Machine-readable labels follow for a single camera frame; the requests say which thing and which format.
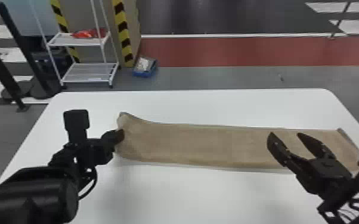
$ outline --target red object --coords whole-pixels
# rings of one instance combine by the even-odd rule
[[[100,28],[100,36],[101,38],[106,37],[106,29]],[[99,35],[97,33],[97,29],[89,29],[89,30],[80,30],[72,34],[74,38],[98,38]]]
[[[160,67],[359,66],[359,36],[142,39],[140,55]]]

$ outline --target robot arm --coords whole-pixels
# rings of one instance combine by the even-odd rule
[[[303,133],[299,133],[298,138],[316,158],[307,160],[291,153],[273,133],[267,139],[267,148],[282,166],[296,174],[297,180],[307,192],[323,199],[317,210],[327,223],[344,224],[340,212],[344,205],[359,212],[359,207],[356,206],[359,198],[354,198],[359,193],[359,173],[353,178],[330,149],[319,140]],[[359,224],[359,215],[350,219],[349,223]]]
[[[97,165],[113,158],[114,146],[124,139],[123,130],[88,139],[86,110],[64,113],[69,142],[44,167],[21,169],[0,184],[0,224],[68,223],[74,219],[79,200],[97,183]],[[90,188],[79,195],[89,183]]]

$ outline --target hazard tape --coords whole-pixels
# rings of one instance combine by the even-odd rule
[[[69,33],[67,20],[64,18],[63,13],[61,12],[61,5],[59,0],[50,0],[51,8],[53,9],[55,18],[57,20],[58,26],[60,27],[61,32]],[[79,54],[74,47],[68,48],[69,54],[74,58],[75,62],[79,63]]]
[[[125,66],[132,67],[134,66],[135,60],[134,55],[132,54],[124,3],[122,0],[112,0],[112,3],[115,12],[115,21],[118,28],[118,40],[121,43],[122,57],[124,58]]]

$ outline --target beige towel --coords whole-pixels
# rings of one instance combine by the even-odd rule
[[[313,158],[296,136],[302,132],[327,145],[349,170],[358,169],[359,149],[338,130],[163,124],[128,113],[120,113],[117,122],[125,131],[125,139],[116,152],[131,160],[278,169],[282,166],[267,150],[269,133],[274,132],[291,152]]]

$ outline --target white shelf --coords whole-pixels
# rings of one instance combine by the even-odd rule
[[[62,81],[64,83],[108,82],[109,85],[112,85],[117,67],[117,63],[75,63],[68,69]]]
[[[47,44],[49,46],[104,46],[110,32],[106,33],[104,38],[101,38],[101,45],[99,38],[74,38],[72,33],[57,33]]]

